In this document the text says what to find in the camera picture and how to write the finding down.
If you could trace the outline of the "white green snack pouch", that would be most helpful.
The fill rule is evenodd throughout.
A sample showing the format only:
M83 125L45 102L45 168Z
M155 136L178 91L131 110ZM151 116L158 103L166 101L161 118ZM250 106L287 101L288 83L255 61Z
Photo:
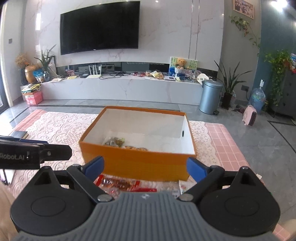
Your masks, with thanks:
M179 188L180 188L180 194L182 195L189 189L191 189L194 185L196 185L195 181L182 181L179 180Z

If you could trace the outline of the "red packaged braised meat snack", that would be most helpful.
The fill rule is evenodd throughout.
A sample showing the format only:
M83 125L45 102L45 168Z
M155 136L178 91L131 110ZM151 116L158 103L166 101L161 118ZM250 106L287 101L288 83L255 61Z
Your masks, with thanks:
M107 177L99 175L95 180L95 185L107 193L115 192L157 192L156 188L140 187L140 180L127 180L117 177Z

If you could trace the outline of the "pink checked table cover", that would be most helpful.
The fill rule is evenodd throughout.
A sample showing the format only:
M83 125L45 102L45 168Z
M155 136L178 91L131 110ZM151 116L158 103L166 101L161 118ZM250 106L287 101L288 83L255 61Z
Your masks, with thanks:
M206 123L209 128L216 155L226 171L238 171L242 166L249 166L237 147L227 128L218 123ZM292 240L292 233L286 227L277 225L273 232L280 240Z

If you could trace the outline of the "clear snack bag in box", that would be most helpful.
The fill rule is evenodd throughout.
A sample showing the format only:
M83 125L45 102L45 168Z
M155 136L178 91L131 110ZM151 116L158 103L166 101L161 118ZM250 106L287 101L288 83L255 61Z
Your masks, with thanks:
M110 137L103 144L106 146L121 148L124 143L125 143L125 138Z

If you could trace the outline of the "white lace tablecloth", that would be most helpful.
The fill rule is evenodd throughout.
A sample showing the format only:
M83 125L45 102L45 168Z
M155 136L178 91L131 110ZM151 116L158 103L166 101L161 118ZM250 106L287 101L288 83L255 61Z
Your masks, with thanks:
M65 170L72 164L84 164L79 139L86 128L94 121L97 114L59 113L34 111L15 128L16 131L28 132L28 138L47 141L49 144L69 145L72 157L69 161L46 162L42 166L51 166L53 170ZM206 166L222 166L216 155L216 149L210 138L209 128L203 121L189 121L197 150L197 159ZM13 197L17 197L37 170L17 170L7 189ZM140 187L156 188L157 191L172 191L180 195L179 182L153 182L140 180Z

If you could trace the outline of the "pink storage box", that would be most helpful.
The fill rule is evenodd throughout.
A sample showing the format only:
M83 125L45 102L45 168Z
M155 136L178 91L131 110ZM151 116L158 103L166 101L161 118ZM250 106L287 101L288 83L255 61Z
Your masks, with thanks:
M28 105L37 105L43 101L43 96L41 91L26 93L24 97Z

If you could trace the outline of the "orange cardboard box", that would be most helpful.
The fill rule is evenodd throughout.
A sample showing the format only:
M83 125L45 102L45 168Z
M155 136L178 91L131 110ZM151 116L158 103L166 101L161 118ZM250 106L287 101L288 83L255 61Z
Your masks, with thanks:
M125 138L127 150L103 143L110 137ZM86 163L104 158L103 173L147 181L186 181L186 162L197 151L187 115L179 111L107 106L79 140Z

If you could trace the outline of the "red snack pack in box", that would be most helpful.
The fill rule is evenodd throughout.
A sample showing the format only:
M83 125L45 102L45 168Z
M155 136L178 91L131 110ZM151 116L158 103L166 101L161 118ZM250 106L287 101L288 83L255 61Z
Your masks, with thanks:
M138 148L134 146L122 146L122 148L127 150L148 151L147 148Z

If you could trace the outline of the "pink small heater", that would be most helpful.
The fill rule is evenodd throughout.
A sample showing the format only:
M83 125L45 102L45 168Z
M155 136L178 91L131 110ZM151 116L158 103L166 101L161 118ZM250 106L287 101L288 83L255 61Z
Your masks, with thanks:
M257 116L257 111L252 105L248 105L243 113L243 122L245 126L253 126Z

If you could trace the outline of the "grey metal trash bin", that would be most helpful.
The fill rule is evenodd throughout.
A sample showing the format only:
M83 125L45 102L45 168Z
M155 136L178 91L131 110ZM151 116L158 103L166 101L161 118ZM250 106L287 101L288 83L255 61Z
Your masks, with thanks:
M223 84L209 79L202 81L202 88L199 110L205 114L214 115L218 108Z

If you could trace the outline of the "brown vase with dried flowers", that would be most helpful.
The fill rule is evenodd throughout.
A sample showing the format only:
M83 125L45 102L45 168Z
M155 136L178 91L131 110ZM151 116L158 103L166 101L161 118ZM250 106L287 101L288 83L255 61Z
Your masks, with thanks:
M40 64L31 64L24 53L18 54L15 59L15 63L29 84L37 83L37 79L34 76L34 71L37 71L41 68Z

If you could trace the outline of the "blue water jug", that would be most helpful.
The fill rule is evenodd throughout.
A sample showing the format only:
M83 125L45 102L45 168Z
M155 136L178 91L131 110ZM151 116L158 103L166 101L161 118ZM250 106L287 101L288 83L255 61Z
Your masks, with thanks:
M248 101L248 104L253 106L257 113L261 112L266 101L266 95L263 91L264 83L263 79L260 80L259 88L252 90L250 100Z

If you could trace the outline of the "potted long-leaf plant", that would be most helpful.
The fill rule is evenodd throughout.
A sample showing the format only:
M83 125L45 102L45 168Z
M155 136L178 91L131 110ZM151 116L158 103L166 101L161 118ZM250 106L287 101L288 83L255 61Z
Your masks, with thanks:
M243 75L246 75L246 74L252 72L252 71L248 70L248 71L245 71L242 73L236 73L237 69L240 65L240 62L237 63L236 67L233 70L231 70L231 68L229 68L228 72L226 71L226 68L225 68L223 62L218 64L216 61L214 61L214 63L218 67L218 71L222 74L222 79L220 79L220 78L217 78L217 79L222 82L224 90L225 90L224 95L222 97L221 107L224 109L229 109L231 98L233 97L234 87L236 87L236 85L238 85L239 83L245 82L243 80L239 80L239 78Z

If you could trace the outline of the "aloe plant in pot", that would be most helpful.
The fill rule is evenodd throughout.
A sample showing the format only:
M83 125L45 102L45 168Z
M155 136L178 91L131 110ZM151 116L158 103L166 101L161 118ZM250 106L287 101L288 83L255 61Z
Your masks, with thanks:
M50 49L46 49L45 51L41 50L41 57L35 59L39 60L43 69L43 78L46 82L50 80L50 72L49 72L49 64L52 60L55 60L55 55L51 54L52 50L56 47L56 45L52 46Z

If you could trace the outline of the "white wifi router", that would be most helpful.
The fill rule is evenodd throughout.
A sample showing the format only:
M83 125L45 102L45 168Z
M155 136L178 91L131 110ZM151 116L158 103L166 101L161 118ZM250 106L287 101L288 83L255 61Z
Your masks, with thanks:
M90 79L100 77L102 77L102 65L89 65L89 75L86 78Z

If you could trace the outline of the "dark grey cabinet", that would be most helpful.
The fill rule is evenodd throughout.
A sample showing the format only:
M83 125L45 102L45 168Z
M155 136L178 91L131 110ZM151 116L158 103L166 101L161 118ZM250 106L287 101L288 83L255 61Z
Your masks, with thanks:
M275 112L295 118L295 73L287 70L282 81L282 96L278 105L275 107Z

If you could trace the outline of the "brown teddy bear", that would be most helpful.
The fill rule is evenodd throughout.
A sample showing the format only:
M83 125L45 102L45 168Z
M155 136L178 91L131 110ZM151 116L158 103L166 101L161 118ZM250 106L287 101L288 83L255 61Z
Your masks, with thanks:
M177 69L185 69L187 61L183 58L177 58L177 62L175 64L175 68Z

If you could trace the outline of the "hanging green vine plant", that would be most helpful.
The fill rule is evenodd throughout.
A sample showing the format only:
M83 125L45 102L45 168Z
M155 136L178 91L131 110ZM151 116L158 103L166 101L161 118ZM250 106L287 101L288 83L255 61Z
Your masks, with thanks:
M274 53L266 53L264 61L271 64L271 92L270 104L278 106L283 93L282 81L285 73L292 65L290 53L287 50L277 50Z

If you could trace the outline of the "black wall television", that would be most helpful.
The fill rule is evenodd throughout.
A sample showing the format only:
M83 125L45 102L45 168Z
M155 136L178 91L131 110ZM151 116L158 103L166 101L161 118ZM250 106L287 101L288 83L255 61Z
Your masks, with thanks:
M61 55L137 49L139 15L139 1L98 4L61 14Z

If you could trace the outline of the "framed wall picture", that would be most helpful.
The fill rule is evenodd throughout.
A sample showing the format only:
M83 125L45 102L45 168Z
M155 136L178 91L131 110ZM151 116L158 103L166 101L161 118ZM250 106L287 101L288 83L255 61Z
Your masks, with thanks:
M233 0L233 10L251 19L254 19L255 9L253 4L244 0Z

